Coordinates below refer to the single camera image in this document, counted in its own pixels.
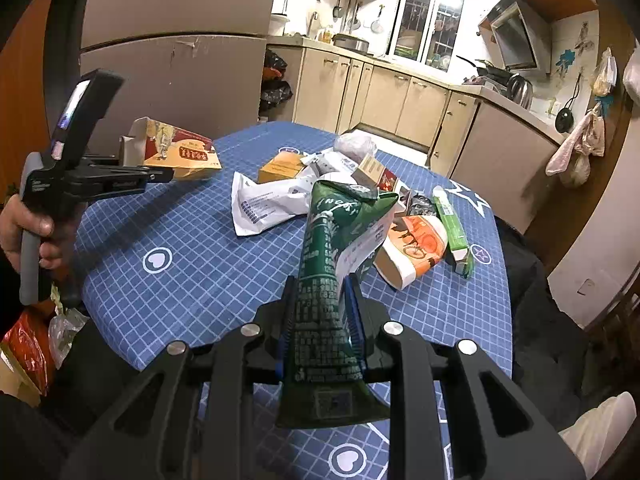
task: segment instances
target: table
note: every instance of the table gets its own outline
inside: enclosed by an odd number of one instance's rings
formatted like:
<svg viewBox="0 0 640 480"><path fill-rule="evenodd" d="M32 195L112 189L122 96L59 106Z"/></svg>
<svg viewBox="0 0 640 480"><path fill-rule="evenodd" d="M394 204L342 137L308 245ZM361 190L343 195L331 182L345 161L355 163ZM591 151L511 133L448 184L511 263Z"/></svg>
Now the table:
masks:
<svg viewBox="0 0 640 480"><path fill-rule="evenodd" d="M316 152L335 136L292 123L267 123L215 142L223 169L209 180L155 184L144 195L92 205L78 231L74 268L84 280L84 304L107 343L129 363L145 367L164 346L197 346L251 320L256 308L280 297L296 274L305 219L255 237L236 237L230 211L234 171L257 170L284 146ZM365 296L388 306L392 319L428 340L452 345L472 338L511 373L511 314L506 271L491 208L467 188L410 162L376 157L412 189L449 192L476 257L469 280L445 262L401 292L371 269ZM388 384L374 389L387 401ZM436 384L449 477L446 412ZM255 389L257 463L295 479L384 478L388 421L330 430L286 431L273 426L279 388ZM347 450L354 462L338 460Z"/></svg>

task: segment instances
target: refrigerator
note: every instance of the refrigerator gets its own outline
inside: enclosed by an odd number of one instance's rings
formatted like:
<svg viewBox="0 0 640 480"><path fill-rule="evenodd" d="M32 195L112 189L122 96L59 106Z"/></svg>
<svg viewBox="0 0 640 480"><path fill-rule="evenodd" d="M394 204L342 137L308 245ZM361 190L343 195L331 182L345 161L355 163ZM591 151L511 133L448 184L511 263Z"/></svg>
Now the refrigerator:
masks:
<svg viewBox="0 0 640 480"><path fill-rule="evenodd" d="M257 122L273 0L87 0L81 73L125 78L89 152L114 155L148 116L220 138Z"/></svg>

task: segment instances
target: red plastic bag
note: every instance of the red plastic bag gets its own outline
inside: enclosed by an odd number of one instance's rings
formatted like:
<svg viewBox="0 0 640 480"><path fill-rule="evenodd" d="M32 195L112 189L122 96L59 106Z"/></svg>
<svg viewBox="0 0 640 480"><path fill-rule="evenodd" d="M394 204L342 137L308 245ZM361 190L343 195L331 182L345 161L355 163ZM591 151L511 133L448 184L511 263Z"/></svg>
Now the red plastic bag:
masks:
<svg viewBox="0 0 640 480"><path fill-rule="evenodd" d="M49 331L42 316L35 310L25 309L2 341L45 395L56 365L49 351Z"/></svg>

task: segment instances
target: floor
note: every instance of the floor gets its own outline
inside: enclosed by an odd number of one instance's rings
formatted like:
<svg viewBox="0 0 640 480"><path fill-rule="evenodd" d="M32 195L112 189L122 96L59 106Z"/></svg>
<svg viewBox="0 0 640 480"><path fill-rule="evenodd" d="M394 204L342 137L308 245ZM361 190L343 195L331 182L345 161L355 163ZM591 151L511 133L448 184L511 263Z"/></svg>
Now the floor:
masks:
<svg viewBox="0 0 640 480"><path fill-rule="evenodd" d="M403 146L402 144L398 144L397 142L393 142L392 140L385 139L384 137L380 137L374 134L370 134L369 132L365 132L363 130L355 129L353 132L357 132L366 136L371 137L373 141L376 143L376 146L379 150L383 152L387 152L391 155L395 155L399 158L404 158L404 160L408 160L418 166L427 165L427 154L423 152L419 152L418 150L414 150L413 148L409 148L407 146Z"/></svg>

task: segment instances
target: metal bolt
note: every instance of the metal bolt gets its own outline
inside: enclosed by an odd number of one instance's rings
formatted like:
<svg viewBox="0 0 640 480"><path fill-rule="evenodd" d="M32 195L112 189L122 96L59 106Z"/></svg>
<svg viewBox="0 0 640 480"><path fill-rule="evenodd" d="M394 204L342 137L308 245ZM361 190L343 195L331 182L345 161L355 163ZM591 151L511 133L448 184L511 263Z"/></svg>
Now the metal bolt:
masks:
<svg viewBox="0 0 640 480"><path fill-rule="evenodd" d="M471 339L463 339L458 342L458 349L466 355L473 355L478 350L478 345L471 341Z"/></svg>
<svg viewBox="0 0 640 480"><path fill-rule="evenodd" d="M187 349L187 345L185 345L182 341L171 341L166 346L166 351L169 355L180 355Z"/></svg>
<svg viewBox="0 0 640 480"><path fill-rule="evenodd" d="M244 336L253 337L260 333L260 326L255 323L247 323L246 325L242 325L240 332Z"/></svg>
<svg viewBox="0 0 640 480"><path fill-rule="evenodd" d="M391 335L400 335L402 330L404 330L404 326L397 321L387 321L382 327L382 330Z"/></svg>

